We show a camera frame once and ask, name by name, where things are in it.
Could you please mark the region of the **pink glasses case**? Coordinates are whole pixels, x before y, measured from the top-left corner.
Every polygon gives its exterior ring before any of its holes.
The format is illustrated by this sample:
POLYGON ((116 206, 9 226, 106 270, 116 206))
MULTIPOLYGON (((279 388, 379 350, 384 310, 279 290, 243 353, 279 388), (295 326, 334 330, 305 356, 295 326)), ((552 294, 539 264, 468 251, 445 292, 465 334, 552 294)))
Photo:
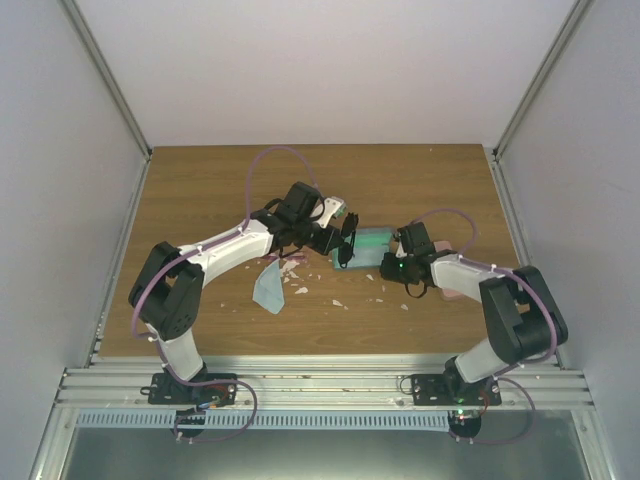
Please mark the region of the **pink glasses case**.
POLYGON ((445 301, 453 301, 463 296, 458 290, 461 285, 460 273, 451 263, 436 267, 436 285, 445 301))

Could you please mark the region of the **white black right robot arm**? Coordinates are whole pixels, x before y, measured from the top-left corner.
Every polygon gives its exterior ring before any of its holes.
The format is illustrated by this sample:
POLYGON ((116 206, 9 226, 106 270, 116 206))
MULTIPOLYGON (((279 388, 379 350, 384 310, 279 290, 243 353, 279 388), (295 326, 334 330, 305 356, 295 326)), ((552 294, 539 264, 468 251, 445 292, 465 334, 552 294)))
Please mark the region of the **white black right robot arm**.
POLYGON ((386 253, 380 266, 383 279, 403 285, 415 299, 440 289, 482 307, 486 338, 449 359, 436 377, 436 387, 451 403, 464 405, 483 397, 498 375, 542 362, 568 340, 566 322, 536 267, 506 269, 451 249, 439 250, 422 223, 399 228, 394 239, 396 251, 386 253))

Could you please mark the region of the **light blue cleaning cloth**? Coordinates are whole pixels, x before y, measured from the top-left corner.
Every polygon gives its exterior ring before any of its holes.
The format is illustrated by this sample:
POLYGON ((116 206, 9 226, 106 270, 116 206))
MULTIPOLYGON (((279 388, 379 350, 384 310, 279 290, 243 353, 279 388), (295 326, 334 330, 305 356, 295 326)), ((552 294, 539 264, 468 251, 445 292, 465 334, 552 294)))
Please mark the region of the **light blue cleaning cloth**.
POLYGON ((257 277, 252 300, 267 312, 277 315, 285 306, 278 261, 271 262, 257 277))

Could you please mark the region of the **black sunglasses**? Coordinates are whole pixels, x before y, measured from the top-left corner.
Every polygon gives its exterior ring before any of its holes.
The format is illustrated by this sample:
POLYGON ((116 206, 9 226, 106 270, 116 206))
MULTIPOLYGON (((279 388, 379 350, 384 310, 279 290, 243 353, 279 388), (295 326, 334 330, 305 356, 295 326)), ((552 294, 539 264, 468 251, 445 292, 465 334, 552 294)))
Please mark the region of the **black sunglasses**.
POLYGON ((358 223, 359 215, 349 212, 342 224, 340 231, 342 243, 336 250, 338 265, 341 269, 346 269, 349 262, 354 257, 358 223))

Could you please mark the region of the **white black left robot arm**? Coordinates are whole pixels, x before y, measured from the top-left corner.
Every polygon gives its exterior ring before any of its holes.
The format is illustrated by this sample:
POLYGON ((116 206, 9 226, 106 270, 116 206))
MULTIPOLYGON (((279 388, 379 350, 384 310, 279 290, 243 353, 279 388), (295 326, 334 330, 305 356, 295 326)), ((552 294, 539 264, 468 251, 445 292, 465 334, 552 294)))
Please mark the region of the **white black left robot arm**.
POLYGON ((192 332, 203 289, 250 260, 284 257, 289 246, 328 255, 344 243, 331 221, 345 211, 344 200, 297 182, 284 198, 248 213, 223 233, 180 247, 161 242, 152 248, 128 297, 132 334, 157 347, 171 391, 181 402, 196 403, 206 391, 206 366, 192 332))

